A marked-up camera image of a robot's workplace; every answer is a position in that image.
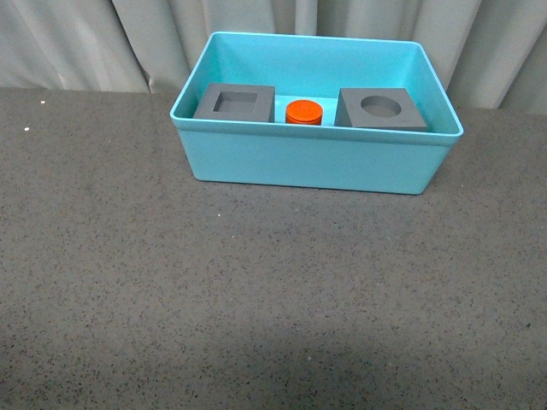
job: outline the round hole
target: round hole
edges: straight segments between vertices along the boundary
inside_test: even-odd
[[[361,107],[376,117],[394,117],[401,114],[401,106],[395,100],[384,96],[369,96],[361,101]]]

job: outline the curtain fold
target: curtain fold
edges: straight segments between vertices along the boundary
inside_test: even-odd
[[[547,114],[545,0],[0,0],[0,86],[178,91],[215,31],[421,43],[457,106]]]

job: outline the plastic bin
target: plastic bin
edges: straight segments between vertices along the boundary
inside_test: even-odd
[[[210,82],[275,86],[273,123],[192,116]],[[426,132],[334,126],[340,88],[403,87]],[[322,126],[285,123],[297,99]],[[421,45],[413,42],[216,32],[171,118],[195,178],[420,194],[463,129]]]

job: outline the gray block with square hole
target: gray block with square hole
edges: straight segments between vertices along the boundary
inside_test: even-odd
[[[194,118],[274,122],[275,87],[210,83]]]

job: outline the orange cylinder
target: orange cylinder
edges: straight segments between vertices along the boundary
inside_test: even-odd
[[[285,122],[287,124],[306,124],[320,126],[323,119],[323,108],[315,101],[296,100],[287,105]]]

